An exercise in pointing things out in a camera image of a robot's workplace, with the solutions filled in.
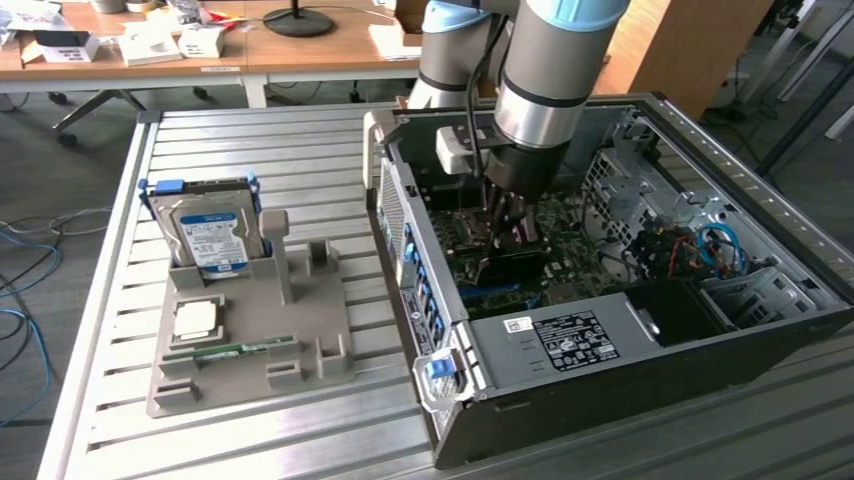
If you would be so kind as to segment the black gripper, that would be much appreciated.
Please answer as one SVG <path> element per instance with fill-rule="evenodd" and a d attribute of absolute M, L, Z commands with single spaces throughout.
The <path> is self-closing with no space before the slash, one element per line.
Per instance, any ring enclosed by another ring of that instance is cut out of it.
<path fill-rule="evenodd" d="M 507 145 L 490 151 L 486 211 L 495 225 L 513 225 L 554 183 L 569 144 L 553 148 Z"/>

